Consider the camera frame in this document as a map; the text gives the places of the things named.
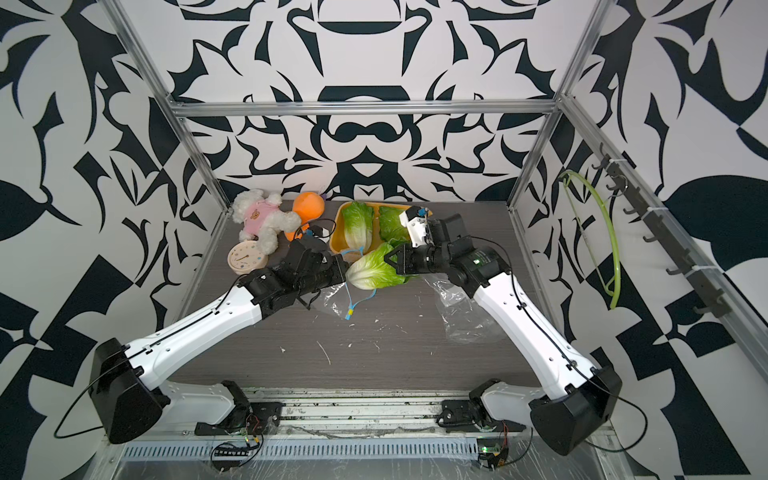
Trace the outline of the yellow plastic tray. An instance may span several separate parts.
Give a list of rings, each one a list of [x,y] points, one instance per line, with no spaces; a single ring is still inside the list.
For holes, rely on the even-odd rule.
[[[352,201],[343,204],[335,217],[330,238],[333,253],[352,264],[381,245],[417,247],[429,241],[425,207]]]

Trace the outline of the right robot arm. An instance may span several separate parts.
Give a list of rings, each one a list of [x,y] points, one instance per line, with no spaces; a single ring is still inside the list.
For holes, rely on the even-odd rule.
[[[501,249],[487,240],[475,246],[458,214],[433,219],[411,207],[399,222],[410,239],[386,254],[386,263],[401,275],[446,275],[497,322],[540,383],[537,389],[505,382],[476,389],[488,419],[529,426],[566,456],[611,418],[621,379],[569,344],[523,291]]]

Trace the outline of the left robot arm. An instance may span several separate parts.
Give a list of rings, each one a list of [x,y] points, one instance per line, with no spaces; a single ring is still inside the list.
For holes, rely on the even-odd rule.
[[[88,395],[108,440],[133,441],[159,423],[226,433],[245,428],[252,408],[236,382],[186,385],[171,376],[229,336],[343,284],[348,268],[342,255],[305,236],[291,242],[279,264],[239,276],[218,299],[171,326],[127,344],[112,338],[99,345]]]

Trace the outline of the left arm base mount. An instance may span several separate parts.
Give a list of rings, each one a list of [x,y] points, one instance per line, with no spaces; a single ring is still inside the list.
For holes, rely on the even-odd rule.
[[[280,425],[284,406],[282,402],[252,402],[248,406],[236,405],[234,410],[218,424],[198,422],[194,434],[200,437],[267,434]]]

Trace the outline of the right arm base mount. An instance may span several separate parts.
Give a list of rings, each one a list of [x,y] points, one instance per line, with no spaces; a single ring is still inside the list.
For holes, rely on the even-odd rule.
[[[493,420],[476,402],[468,399],[444,400],[440,403],[441,411],[436,417],[436,424],[448,432],[483,432],[501,434],[522,432],[528,425],[509,420]]]

